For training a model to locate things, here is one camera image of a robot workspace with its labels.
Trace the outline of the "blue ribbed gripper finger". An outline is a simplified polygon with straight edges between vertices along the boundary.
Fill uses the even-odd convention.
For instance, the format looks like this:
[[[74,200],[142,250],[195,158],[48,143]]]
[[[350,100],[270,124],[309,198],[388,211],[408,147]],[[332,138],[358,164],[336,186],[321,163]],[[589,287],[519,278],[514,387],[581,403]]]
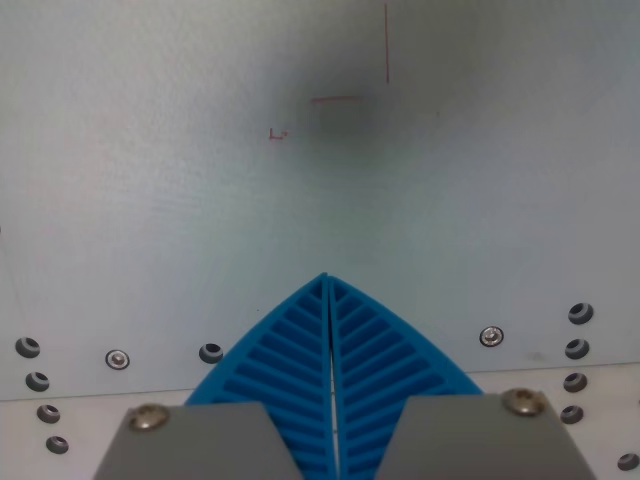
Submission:
[[[386,307],[328,288],[341,478],[593,478],[543,393],[485,393]]]
[[[335,479],[328,276],[259,321],[182,406],[128,410],[98,479]]]

